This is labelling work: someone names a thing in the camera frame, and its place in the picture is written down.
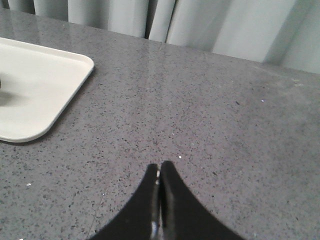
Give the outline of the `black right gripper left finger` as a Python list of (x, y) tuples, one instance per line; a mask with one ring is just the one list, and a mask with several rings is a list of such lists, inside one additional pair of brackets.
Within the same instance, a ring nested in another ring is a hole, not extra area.
[(137, 190), (92, 240), (157, 240), (160, 221), (160, 171), (149, 164)]

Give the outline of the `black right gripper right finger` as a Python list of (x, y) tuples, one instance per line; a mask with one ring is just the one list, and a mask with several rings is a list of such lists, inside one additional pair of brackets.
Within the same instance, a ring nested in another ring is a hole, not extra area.
[(166, 240), (241, 240), (192, 194), (171, 161), (160, 168), (160, 204)]

